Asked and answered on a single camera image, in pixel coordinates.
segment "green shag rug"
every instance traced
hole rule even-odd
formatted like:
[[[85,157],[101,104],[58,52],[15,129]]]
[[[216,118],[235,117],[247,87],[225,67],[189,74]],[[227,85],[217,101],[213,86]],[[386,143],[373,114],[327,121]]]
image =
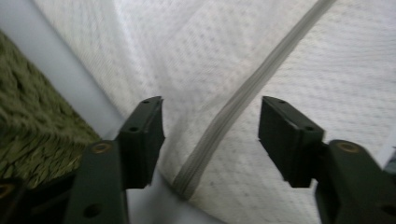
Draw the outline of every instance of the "green shag rug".
[[[0,178],[35,188],[78,168],[98,135],[0,32]]]

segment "zipper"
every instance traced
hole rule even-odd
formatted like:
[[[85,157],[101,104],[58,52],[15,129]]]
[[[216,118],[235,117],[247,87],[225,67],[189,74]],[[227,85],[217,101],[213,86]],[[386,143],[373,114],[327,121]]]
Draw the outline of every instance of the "zipper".
[[[224,135],[300,40],[334,2],[335,0],[316,2],[215,116],[173,182],[173,188],[177,193],[186,199],[192,196]]]

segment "textured fabric surface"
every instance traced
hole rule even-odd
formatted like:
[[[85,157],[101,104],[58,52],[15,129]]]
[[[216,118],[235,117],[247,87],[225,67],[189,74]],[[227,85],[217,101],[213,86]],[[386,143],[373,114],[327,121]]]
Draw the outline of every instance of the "textured fabric surface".
[[[315,1],[35,0],[115,106],[162,95],[172,182],[207,125]],[[191,202],[228,223],[319,223],[257,141],[261,96],[375,155],[396,119],[395,5],[339,0],[224,137]]]
[[[78,167],[96,133],[0,33],[0,176],[34,188]]]
[[[193,203],[229,223],[319,223],[312,189],[291,189],[257,141],[261,96],[294,105],[325,141],[375,156],[396,120],[395,11],[392,1],[337,1],[225,136]]]

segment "white quilted fabric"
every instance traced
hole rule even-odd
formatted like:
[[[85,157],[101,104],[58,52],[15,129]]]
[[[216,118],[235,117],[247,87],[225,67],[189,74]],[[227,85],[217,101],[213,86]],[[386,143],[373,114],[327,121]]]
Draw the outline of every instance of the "white quilted fabric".
[[[128,115],[161,95],[160,168],[172,182],[205,128],[314,0],[35,0]],[[318,223],[310,189],[290,189],[257,141],[261,95],[289,101],[371,153],[396,120],[396,6],[339,0],[227,133],[191,202],[228,223]]]
[[[261,96],[294,105],[326,141],[376,155],[396,120],[395,11],[392,1],[337,1],[225,136],[193,203],[228,223],[319,223],[312,189],[291,189],[257,141]]]

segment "gray floor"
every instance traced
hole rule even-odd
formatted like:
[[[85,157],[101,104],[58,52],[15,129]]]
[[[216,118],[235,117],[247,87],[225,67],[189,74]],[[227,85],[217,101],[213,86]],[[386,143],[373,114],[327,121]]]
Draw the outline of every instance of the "gray floor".
[[[34,3],[0,0],[0,29],[102,137],[114,136],[124,118]],[[128,204],[131,223],[220,223],[180,200],[158,172],[151,187],[128,190]]]

